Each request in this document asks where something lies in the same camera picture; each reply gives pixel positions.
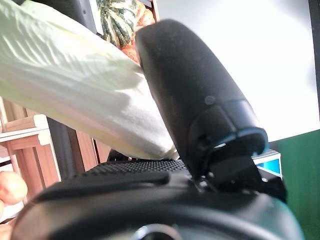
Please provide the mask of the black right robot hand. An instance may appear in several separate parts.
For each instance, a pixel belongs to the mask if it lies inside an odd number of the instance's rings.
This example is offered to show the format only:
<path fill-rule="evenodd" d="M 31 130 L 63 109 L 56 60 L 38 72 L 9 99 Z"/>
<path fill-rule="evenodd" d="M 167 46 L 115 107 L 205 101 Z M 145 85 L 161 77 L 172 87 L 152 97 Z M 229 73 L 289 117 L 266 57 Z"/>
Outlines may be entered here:
<path fill-rule="evenodd" d="M 255 165 L 268 136 L 207 45 L 175 20 L 137 50 L 178 161 L 110 162 L 45 189 L 13 240 L 302 240 L 281 177 Z"/>

